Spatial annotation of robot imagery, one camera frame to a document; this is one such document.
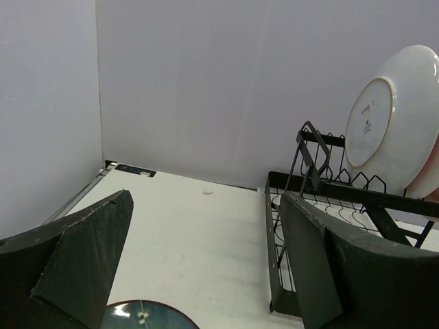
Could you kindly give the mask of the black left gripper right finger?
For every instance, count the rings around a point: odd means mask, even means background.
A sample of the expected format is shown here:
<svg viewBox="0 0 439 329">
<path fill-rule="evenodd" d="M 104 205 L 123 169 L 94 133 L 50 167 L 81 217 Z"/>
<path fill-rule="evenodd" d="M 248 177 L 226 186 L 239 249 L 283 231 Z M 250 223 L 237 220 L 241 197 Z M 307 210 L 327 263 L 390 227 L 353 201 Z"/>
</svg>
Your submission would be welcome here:
<svg viewBox="0 0 439 329">
<path fill-rule="evenodd" d="M 306 328 L 437 328 L 438 253 L 373 235 L 285 193 L 281 226 Z"/>
</svg>

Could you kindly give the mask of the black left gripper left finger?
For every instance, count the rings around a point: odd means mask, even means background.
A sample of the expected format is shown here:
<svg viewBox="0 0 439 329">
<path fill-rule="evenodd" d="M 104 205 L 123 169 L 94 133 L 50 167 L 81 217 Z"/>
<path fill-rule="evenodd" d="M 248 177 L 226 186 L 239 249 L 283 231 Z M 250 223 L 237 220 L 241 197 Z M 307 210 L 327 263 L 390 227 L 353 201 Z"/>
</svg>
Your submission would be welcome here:
<svg viewBox="0 0 439 329">
<path fill-rule="evenodd" d="M 1 327 L 99 328 L 133 210 L 121 190 L 1 240 Z"/>
</svg>

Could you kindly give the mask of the dark teal round plate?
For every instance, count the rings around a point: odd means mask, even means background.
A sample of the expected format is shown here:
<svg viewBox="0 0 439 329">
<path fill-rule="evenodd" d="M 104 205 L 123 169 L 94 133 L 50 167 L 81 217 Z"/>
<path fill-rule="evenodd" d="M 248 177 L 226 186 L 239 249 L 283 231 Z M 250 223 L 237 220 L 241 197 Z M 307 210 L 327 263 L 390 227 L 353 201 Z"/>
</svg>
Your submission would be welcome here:
<svg viewBox="0 0 439 329">
<path fill-rule="evenodd" d="M 100 328 L 198 329 L 199 326 L 173 306 L 152 300 L 128 300 L 107 305 Z"/>
</svg>

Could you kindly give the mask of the white plate green red rim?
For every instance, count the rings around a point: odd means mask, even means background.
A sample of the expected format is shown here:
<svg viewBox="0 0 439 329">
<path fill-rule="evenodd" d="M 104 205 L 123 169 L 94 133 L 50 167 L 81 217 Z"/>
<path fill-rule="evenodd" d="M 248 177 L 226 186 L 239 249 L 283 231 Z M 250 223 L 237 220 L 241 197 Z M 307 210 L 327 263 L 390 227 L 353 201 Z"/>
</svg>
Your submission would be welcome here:
<svg viewBox="0 0 439 329">
<path fill-rule="evenodd" d="M 422 199 L 438 188 L 438 138 L 419 174 L 407 187 L 406 195 Z"/>
</svg>

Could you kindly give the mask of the red plate blue flower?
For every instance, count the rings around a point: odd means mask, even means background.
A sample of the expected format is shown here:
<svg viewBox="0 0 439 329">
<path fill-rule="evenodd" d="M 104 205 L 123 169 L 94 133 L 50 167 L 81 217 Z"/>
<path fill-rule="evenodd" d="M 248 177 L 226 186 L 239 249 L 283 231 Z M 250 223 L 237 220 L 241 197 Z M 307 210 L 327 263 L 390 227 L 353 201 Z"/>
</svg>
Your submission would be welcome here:
<svg viewBox="0 0 439 329">
<path fill-rule="evenodd" d="M 352 107 L 345 134 L 351 184 L 422 197 L 408 187 L 437 137 L 438 55 L 426 46 L 408 46 L 386 60 Z"/>
</svg>

